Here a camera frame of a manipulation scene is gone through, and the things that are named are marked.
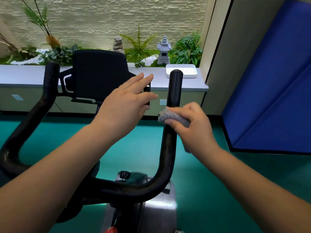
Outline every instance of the stone figurine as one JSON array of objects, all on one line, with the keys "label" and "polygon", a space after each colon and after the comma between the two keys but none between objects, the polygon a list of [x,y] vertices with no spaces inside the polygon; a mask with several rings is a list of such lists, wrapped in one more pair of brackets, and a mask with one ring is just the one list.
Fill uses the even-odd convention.
[{"label": "stone figurine", "polygon": [[120,52],[122,54],[125,53],[125,51],[123,49],[123,44],[122,44],[122,37],[120,37],[120,36],[116,36],[115,37],[115,42],[114,42],[113,50],[115,52]]},{"label": "stone figurine", "polygon": [[163,40],[157,44],[158,50],[160,50],[160,54],[158,57],[158,65],[167,65],[169,64],[169,51],[172,49],[171,43],[169,43],[164,36]]}]

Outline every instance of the stone wall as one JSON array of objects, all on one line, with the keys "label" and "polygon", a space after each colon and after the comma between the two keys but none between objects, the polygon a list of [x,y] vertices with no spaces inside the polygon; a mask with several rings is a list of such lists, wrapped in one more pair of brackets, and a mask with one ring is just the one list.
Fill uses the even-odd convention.
[{"label": "stone wall", "polygon": [[[24,0],[35,9],[33,0]],[[119,33],[142,39],[158,34],[150,46],[156,48],[164,35],[174,45],[182,35],[202,30],[208,0],[37,0],[48,7],[49,28],[64,46],[112,49]],[[28,22],[21,0],[0,0],[0,17],[21,45],[44,47],[45,35]]]}]

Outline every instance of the ledge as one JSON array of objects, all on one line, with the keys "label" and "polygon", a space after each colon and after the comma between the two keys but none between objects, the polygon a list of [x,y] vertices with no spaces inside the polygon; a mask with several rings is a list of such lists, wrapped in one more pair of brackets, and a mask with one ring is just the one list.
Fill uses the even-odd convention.
[{"label": "ledge", "polygon": [[[61,71],[69,68],[71,66],[62,66]],[[0,65],[0,87],[41,87],[43,86],[44,71],[45,66]],[[129,71],[134,74],[143,72],[145,76],[152,73],[154,79],[151,83],[151,89],[155,91],[168,90],[169,79],[166,77],[164,67],[129,67]],[[196,78],[183,79],[182,91],[205,92],[208,90],[199,68],[197,68],[197,72]]]}]

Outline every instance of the hand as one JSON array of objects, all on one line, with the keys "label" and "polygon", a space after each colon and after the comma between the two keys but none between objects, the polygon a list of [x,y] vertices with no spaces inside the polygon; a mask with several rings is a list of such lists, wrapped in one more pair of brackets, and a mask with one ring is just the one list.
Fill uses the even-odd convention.
[{"label": "hand", "polygon": [[173,119],[166,119],[164,123],[175,130],[184,145],[198,160],[201,161],[203,156],[220,149],[208,117],[196,102],[189,103],[182,108],[168,109],[190,120],[189,128]]},{"label": "hand", "polygon": [[91,124],[104,132],[109,132],[114,142],[125,137],[138,124],[145,111],[150,109],[147,102],[158,95],[142,92],[153,80],[153,74],[144,78],[140,73],[123,83],[107,96]]}]

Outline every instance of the red object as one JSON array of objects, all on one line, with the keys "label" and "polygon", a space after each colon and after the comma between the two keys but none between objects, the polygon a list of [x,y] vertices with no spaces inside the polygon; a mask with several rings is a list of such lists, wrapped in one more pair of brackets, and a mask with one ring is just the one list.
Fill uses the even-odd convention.
[{"label": "red object", "polygon": [[115,227],[109,227],[109,229],[106,230],[105,233],[118,233],[118,230]]}]

